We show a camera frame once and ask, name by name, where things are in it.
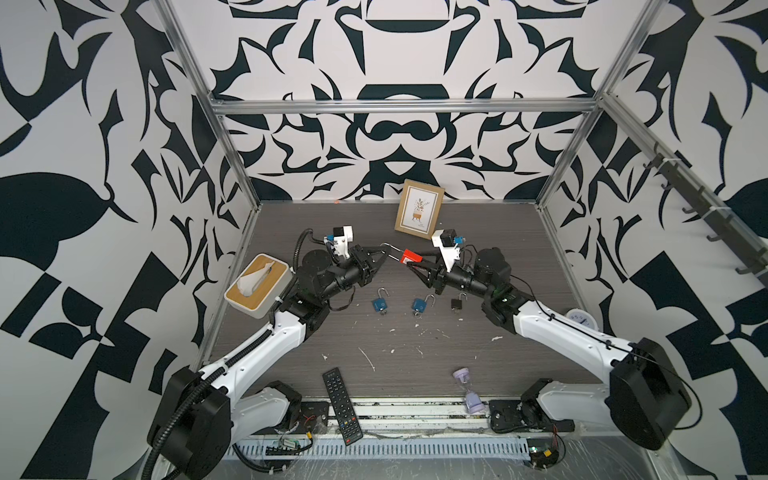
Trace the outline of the red padlock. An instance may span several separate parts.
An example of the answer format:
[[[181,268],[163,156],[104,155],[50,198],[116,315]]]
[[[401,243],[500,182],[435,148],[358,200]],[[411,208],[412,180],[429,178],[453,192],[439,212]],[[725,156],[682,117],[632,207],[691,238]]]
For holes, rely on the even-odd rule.
[[[400,249],[390,243],[383,242],[380,244],[387,256],[400,264],[407,265],[409,263],[420,263],[423,261],[423,256],[409,249]]]

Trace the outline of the small black padlock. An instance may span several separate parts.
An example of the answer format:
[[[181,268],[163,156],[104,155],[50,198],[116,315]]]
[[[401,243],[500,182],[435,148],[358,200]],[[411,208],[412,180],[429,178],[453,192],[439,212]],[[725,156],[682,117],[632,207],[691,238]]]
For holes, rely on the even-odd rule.
[[[468,299],[468,295],[465,292],[460,292],[456,298],[453,298],[450,302],[451,310],[454,313],[459,313],[464,308],[464,303]]]

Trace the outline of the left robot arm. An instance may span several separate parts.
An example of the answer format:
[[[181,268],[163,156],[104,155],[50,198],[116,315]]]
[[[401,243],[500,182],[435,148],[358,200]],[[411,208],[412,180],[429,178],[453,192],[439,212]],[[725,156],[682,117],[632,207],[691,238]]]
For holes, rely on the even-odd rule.
[[[147,435],[150,447],[141,473],[150,479],[159,459],[173,467],[169,478],[205,478],[228,449],[265,428],[290,429],[301,395],[275,381],[248,391],[278,360],[305,343],[334,308],[330,300],[371,283],[391,251],[365,247],[350,227],[339,227],[290,262],[261,253],[226,289],[225,301],[264,325],[220,359],[184,367],[168,381]]]

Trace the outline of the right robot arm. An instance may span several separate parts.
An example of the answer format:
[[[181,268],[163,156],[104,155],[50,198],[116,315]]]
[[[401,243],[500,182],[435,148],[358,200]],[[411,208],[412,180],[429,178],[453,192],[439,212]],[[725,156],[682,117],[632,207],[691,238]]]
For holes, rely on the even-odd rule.
[[[535,389],[535,404],[551,420],[613,426],[636,445],[658,450],[691,407],[701,404],[660,344],[614,337],[546,307],[531,288],[515,286],[518,278],[497,248],[481,250],[469,268],[455,248],[407,250],[401,261],[435,294],[451,287],[480,298],[494,325],[552,349],[598,379],[596,385],[551,381]]]

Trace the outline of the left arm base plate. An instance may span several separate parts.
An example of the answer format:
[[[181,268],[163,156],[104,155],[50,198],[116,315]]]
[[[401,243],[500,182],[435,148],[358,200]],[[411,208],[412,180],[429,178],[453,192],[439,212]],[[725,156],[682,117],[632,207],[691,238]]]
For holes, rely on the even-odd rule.
[[[323,430],[328,424],[329,410],[328,401],[303,401],[301,405],[290,405],[279,423],[255,431],[253,435],[305,434],[308,430]]]

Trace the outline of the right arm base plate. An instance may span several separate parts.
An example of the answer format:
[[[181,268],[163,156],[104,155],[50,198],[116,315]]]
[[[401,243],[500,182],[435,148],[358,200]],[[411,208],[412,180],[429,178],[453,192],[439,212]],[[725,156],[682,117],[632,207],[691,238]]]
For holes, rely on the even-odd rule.
[[[573,420],[552,420],[533,400],[491,400],[490,428],[497,434],[516,432],[574,432]]]

